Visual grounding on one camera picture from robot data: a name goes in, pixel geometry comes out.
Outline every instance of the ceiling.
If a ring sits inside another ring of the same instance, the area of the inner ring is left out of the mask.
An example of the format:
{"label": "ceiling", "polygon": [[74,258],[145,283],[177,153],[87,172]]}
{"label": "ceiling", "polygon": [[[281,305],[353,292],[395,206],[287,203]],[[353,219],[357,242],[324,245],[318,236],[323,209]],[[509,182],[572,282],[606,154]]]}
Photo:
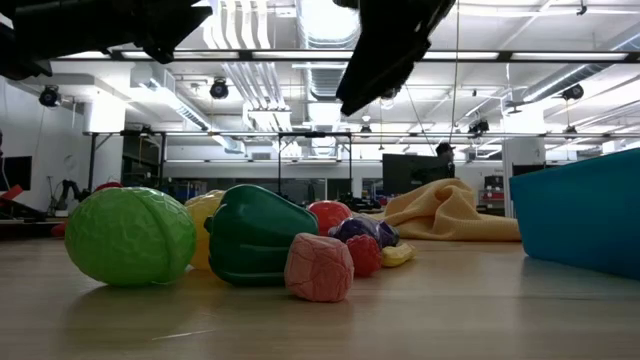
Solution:
{"label": "ceiling", "polygon": [[[268,1],[268,36],[274,48],[302,47],[297,19],[292,16],[295,15],[295,3],[293,0]],[[607,40],[640,22],[640,2],[637,0],[589,0],[587,3],[587,13],[577,16],[575,12],[579,8],[579,0],[462,0],[459,16],[452,11],[432,34],[432,49],[591,51],[599,49]],[[237,21],[238,37],[241,33],[240,22]],[[327,21],[327,26],[331,26],[330,21]],[[459,44],[456,43],[458,29]],[[202,27],[198,28],[179,48],[207,49],[203,31]],[[165,104],[144,98],[136,89],[130,88],[129,73],[134,65],[123,62],[54,62],[53,68],[56,73],[92,74],[129,96],[132,102],[149,110],[145,114],[129,111],[127,121],[147,122],[156,129],[182,130],[183,120],[175,111]],[[309,122],[309,105],[315,102],[306,87],[305,73],[308,70],[294,68],[299,65],[275,63],[277,78],[284,100],[291,108],[291,123],[294,126]],[[380,103],[376,101],[342,119],[337,128],[359,129],[363,124],[362,116],[368,115],[374,131],[381,129],[379,124],[382,124],[382,131],[385,132],[412,129],[419,131],[418,119],[431,131],[449,131],[452,123],[465,131],[470,120],[464,118],[465,114],[487,97],[504,89],[535,84],[564,66],[419,63],[406,86],[394,99],[393,107],[381,109]],[[218,128],[236,131],[246,129],[241,120],[245,101],[230,80],[227,81],[230,85],[227,99],[213,100],[209,95],[213,78],[226,75],[221,63],[175,62],[167,65],[166,69],[176,77],[177,92],[189,99],[200,112],[208,115]],[[630,79],[639,73],[640,63],[615,65],[581,82],[585,89],[581,100],[566,104],[564,100],[550,98],[536,106],[544,109],[547,129],[561,131],[567,123],[604,114],[632,100],[638,100],[640,82]],[[597,95],[625,81],[629,84]],[[566,111],[567,105],[570,106],[569,111]],[[494,126],[492,130],[500,127],[503,116],[499,108],[486,114],[490,124]],[[635,122],[640,125],[640,111],[612,117],[589,132],[609,131],[621,124]]]}

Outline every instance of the security camera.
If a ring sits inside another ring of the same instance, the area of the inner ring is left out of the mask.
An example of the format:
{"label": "security camera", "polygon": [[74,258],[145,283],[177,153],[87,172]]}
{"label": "security camera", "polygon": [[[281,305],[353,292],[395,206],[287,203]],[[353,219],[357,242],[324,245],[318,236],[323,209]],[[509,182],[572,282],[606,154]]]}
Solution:
{"label": "security camera", "polygon": [[213,86],[209,90],[211,97],[217,100],[226,99],[229,96],[229,87],[227,86],[227,78],[218,77],[213,80]]}
{"label": "security camera", "polygon": [[42,106],[46,106],[48,108],[57,108],[60,106],[62,101],[62,96],[58,92],[58,87],[55,85],[47,85],[45,86],[42,93],[40,93],[40,98],[38,99]]}

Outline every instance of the pink plastic fruit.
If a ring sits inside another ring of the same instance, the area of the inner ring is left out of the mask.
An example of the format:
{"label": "pink plastic fruit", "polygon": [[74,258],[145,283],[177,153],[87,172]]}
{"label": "pink plastic fruit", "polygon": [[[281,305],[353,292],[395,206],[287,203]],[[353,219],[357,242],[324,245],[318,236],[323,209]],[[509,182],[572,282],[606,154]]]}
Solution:
{"label": "pink plastic fruit", "polygon": [[287,288],[303,299],[342,301],[353,281],[349,249],[340,240],[298,234],[289,249],[284,279]]}
{"label": "pink plastic fruit", "polygon": [[337,201],[318,201],[309,205],[309,211],[318,217],[318,234],[327,236],[329,229],[340,225],[351,217],[351,210],[347,205]]}
{"label": "pink plastic fruit", "polygon": [[382,267],[380,248],[371,236],[354,236],[347,240],[347,247],[357,276],[371,276]]}

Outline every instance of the person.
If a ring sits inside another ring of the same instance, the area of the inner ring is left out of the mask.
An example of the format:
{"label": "person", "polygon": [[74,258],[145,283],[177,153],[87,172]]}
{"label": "person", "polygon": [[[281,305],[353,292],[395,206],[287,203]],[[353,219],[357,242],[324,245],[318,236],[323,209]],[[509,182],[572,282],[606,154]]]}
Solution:
{"label": "person", "polygon": [[456,166],[453,164],[453,150],[455,147],[451,146],[449,143],[440,143],[436,148],[436,154],[440,159],[446,160],[449,165],[449,177],[456,177]]}

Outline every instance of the table surface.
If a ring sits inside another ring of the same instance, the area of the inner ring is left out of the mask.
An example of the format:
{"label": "table surface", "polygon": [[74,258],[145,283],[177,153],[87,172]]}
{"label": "table surface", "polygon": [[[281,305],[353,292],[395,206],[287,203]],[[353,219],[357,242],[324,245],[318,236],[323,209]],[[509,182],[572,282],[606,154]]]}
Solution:
{"label": "table surface", "polygon": [[60,240],[1,241],[0,358],[640,358],[640,282],[533,260],[520,244],[413,244],[414,261],[319,304],[200,271],[110,288]]}

